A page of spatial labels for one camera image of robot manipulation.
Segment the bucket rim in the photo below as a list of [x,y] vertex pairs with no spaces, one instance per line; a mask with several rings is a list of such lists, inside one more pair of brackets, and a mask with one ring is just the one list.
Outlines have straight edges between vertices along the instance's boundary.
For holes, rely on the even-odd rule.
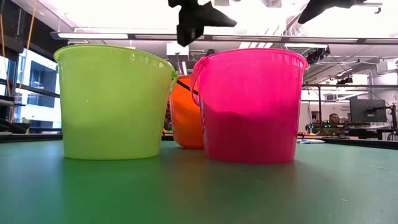
[[292,51],[290,51],[290,50],[274,49],[274,48],[267,48],[267,49],[266,49],[266,48],[248,48],[248,49],[233,49],[233,50],[226,50],[226,51],[223,51],[223,52],[218,52],[218,53],[209,55],[209,56],[207,56],[207,58],[219,56],[219,55],[222,55],[222,54],[225,54],[225,53],[231,53],[231,52],[237,52],[237,51],[249,51],[249,50],[267,50],[267,51],[283,52],[283,53],[285,53],[285,54],[290,54],[291,56],[299,57],[301,60],[303,60],[304,65],[306,65],[305,68],[308,68],[307,59],[306,59],[303,55],[300,55],[300,54],[298,54],[298,53],[296,53],[296,52],[292,52]]
[[108,48],[114,48],[114,49],[120,49],[120,50],[129,50],[129,51],[132,51],[132,52],[137,52],[137,53],[140,53],[140,54],[144,54],[144,55],[150,56],[150,57],[152,57],[152,58],[154,58],[154,59],[157,59],[157,60],[166,62],[165,64],[166,64],[169,68],[171,68],[173,71],[175,71],[175,69],[173,68],[173,66],[172,66],[171,64],[169,64],[168,61],[162,59],[161,57],[158,57],[158,56],[156,56],[156,55],[147,53],[147,52],[142,51],[142,50],[129,49],[129,48],[127,48],[127,47],[121,47],[121,46],[116,46],[116,45],[108,45],[108,44],[79,44],[79,45],[71,45],[71,46],[62,47],[62,48],[58,49],[58,50],[54,53],[54,59],[55,59],[55,61],[58,62],[58,58],[59,58],[59,55],[60,55],[61,52],[65,51],[65,50],[68,50],[68,49],[70,49],[70,48],[75,48],[75,47],[108,47]]

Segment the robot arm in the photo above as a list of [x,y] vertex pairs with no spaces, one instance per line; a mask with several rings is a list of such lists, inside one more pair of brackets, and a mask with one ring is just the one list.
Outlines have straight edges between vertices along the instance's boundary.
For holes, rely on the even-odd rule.
[[[363,3],[365,1],[366,0],[310,0],[298,19],[298,23],[304,24],[331,7],[350,8],[354,4]],[[178,14],[177,42],[183,47],[203,35],[205,26],[234,27],[236,25],[236,21],[215,9],[211,5],[211,1],[201,6],[198,4],[198,0],[169,0],[170,7],[178,5],[181,6],[181,10]]]

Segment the bucket handle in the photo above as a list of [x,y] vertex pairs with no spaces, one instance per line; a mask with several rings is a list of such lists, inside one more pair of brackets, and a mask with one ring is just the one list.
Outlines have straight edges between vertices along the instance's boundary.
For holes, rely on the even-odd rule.
[[171,77],[172,77],[172,82],[170,84],[170,93],[169,94],[171,94],[173,92],[174,86],[177,83],[177,80],[178,80],[177,72],[176,71],[172,71]]
[[201,71],[204,69],[204,67],[205,67],[205,65],[207,64],[207,62],[208,62],[208,59],[207,59],[207,57],[202,57],[196,64],[195,64],[195,67],[193,68],[193,72],[192,72],[192,75],[191,75],[191,80],[190,80],[190,83],[189,83],[189,86],[190,86],[190,89],[191,89],[191,95],[192,95],[192,99],[193,99],[193,102],[196,104],[196,105],[200,105],[199,104],[199,94],[194,94],[194,92],[193,92],[193,87],[195,86],[195,84],[197,83],[197,81],[198,81],[198,78],[199,78],[199,75],[201,74]]

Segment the ceiling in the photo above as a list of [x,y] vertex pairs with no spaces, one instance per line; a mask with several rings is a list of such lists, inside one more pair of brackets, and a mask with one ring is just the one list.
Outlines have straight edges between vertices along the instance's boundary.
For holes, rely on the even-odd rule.
[[[34,0],[13,0],[28,12],[32,12]],[[208,0],[199,0],[200,4]],[[206,34],[241,35],[308,35],[317,37],[398,37],[395,21],[398,14],[396,0],[368,0],[382,2],[382,11],[375,14],[375,7],[332,8],[303,26],[295,20],[308,0],[211,0],[212,4],[238,24],[233,28],[209,27]],[[100,4],[95,0],[38,0],[37,18],[60,32],[130,32],[130,33],[175,33],[178,24],[179,7],[171,8],[167,0],[112,0]],[[167,58],[167,41],[151,40],[91,40],[98,44],[135,47],[151,54]],[[194,42],[190,51],[217,52],[257,44],[239,42]],[[261,47],[279,47],[281,44],[265,44]],[[306,56],[308,47],[288,48]],[[330,45],[331,54],[312,65],[305,81],[319,83],[342,72],[336,60],[344,63],[344,69],[360,67],[362,70],[374,67],[377,57],[398,57],[398,46],[372,45]]]

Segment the pink bucket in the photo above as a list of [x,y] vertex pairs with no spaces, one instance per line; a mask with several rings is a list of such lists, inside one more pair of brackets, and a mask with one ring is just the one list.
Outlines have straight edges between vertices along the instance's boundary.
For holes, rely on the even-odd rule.
[[211,159],[254,164],[294,160],[303,74],[301,55],[279,49],[238,49],[203,57],[198,82],[205,152]]

